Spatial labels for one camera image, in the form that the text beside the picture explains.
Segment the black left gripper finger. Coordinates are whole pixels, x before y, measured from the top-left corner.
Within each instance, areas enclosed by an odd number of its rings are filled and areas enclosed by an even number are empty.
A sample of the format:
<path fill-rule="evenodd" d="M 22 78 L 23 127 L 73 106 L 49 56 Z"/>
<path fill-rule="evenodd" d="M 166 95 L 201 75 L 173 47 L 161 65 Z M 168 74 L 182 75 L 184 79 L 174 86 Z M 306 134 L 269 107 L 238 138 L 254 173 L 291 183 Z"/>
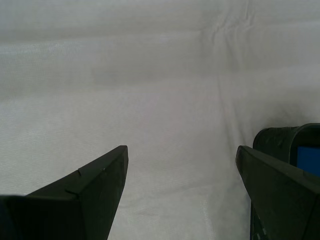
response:
<path fill-rule="evenodd" d="M 236 166 L 266 232 L 273 240 L 320 238 L 320 178 L 241 145 Z"/>
<path fill-rule="evenodd" d="M 128 171 L 120 145 L 27 195 L 1 195 L 2 240 L 106 240 Z"/>

